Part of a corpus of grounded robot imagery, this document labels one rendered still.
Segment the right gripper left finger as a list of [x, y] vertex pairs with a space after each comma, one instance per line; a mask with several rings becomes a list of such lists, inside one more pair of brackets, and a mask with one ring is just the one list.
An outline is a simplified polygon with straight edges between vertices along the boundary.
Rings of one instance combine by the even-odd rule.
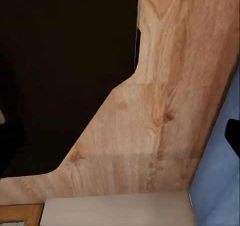
[[0, 178], [26, 137], [23, 121], [17, 119], [0, 125]]

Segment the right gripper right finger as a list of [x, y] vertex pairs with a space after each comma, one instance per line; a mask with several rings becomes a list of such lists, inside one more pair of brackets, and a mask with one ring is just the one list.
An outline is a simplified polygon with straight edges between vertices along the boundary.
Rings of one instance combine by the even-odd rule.
[[240, 121], [229, 119], [225, 128], [224, 136], [240, 158]]

